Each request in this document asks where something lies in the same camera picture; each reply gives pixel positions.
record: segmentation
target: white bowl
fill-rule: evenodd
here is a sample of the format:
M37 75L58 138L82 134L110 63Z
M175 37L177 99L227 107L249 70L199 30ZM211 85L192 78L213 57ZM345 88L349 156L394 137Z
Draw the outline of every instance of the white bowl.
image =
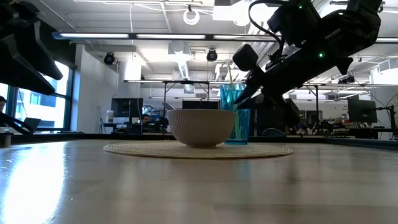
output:
M212 147L225 142L235 124L235 113L225 110L172 110L167 112L174 137L191 147Z

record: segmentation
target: white wall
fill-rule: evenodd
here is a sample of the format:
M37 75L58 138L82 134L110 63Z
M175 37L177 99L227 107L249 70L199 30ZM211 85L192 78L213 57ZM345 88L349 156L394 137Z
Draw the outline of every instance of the white wall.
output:
M119 80L118 80L118 91L115 98L139 98L140 97L140 83L125 83L123 82L126 76L127 62L121 62L119 64Z
M317 104L311 102L296 101L299 110L316 111ZM323 119L340 118L342 114L348 114L348 105L345 101L319 102L319 110L322 111Z
M104 63L87 53L83 45L76 48L76 64L72 103L72 131L98 133L101 116L105 120L106 110L117 93L118 74Z

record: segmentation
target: blue cup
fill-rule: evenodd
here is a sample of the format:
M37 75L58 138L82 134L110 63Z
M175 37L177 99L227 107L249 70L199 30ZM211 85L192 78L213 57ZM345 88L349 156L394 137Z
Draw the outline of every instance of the blue cup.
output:
M245 84L228 84L220 86L221 109L234 111L236 114L234 129L225 144L245 145L248 143L250 109L237 110L239 105L234 105L235 100L238 99L245 87Z

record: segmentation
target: woven placemat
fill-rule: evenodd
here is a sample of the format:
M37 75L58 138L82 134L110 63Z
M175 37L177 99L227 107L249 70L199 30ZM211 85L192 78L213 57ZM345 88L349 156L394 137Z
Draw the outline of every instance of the woven placemat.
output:
M109 144L107 152L130 156L146 156L179 159L245 159L286 156L293 150L266 144L249 143L246 146L221 144L213 148L192 148L177 141L140 141Z

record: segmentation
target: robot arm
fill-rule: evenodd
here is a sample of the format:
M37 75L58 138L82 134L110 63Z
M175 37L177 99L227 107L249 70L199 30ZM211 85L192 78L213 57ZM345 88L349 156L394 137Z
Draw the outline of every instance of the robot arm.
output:
M288 45L299 47L296 53L283 57L277 51L263 72L257 64L258 55L250 45L242 46L234 55L235 64L242 71L250 71L246 88L235 101L241 103L260 88L264 96L285 109L285 121L294 126L299 121L297 110L289 106L282 95L300 88L308 80L336 66L347 74L353 55L373 45L381 20L377 14L382 0L351 0L345 10L320 18L309 0L282 2L268 20L271 31L280 32Z

